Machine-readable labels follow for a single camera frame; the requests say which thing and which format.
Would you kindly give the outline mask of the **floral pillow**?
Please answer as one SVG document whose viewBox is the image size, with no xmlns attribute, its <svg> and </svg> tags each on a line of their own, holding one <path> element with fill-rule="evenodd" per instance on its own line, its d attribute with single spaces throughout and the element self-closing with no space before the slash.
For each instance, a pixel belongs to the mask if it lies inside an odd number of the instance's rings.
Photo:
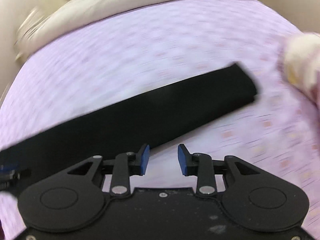
<svg viewBox="0 0 320 240">
<path fill-rule="evenodd" d="M 291 85 L 319 105 L 319 33 L 287 38 L 282 70 Z"/>
</svg>

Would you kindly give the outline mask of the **black pants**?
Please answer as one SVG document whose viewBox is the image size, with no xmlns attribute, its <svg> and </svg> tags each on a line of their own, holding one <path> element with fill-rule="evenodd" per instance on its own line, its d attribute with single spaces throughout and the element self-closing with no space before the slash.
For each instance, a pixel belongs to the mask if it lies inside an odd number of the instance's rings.
<svg viewBox="0 0 320 240">
<path fill-rule="evenodd" d="M 144 144 L 166 144 L 252 103 L 257 94 L 234 63 L 60 123 L 2 150 L 1 164 L 28 165 L 32 185 L 93 155 L 113 159 Z"/>
</svg>

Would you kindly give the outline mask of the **purple patterned bed sheet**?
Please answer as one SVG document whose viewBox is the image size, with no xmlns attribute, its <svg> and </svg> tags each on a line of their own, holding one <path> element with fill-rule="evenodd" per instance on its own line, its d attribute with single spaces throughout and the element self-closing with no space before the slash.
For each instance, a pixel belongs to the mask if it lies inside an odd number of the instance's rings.
<svg viewBox="0 0 320 240">
<path fill-rule="evenodd" d="M 238 61 L 259 86 L 255 103 L 152 151 L 137 187 L 193 187 L 177 147 L 236 155 L 302 188 L 304 228 L 319 237 L 316 106 L 280 72 L 299 30 L 256 0 L 180 0 L 129 11 L 69 33 L 34 54 L 1 106 L 1 148 L 66 120 Z"/>
</svg>

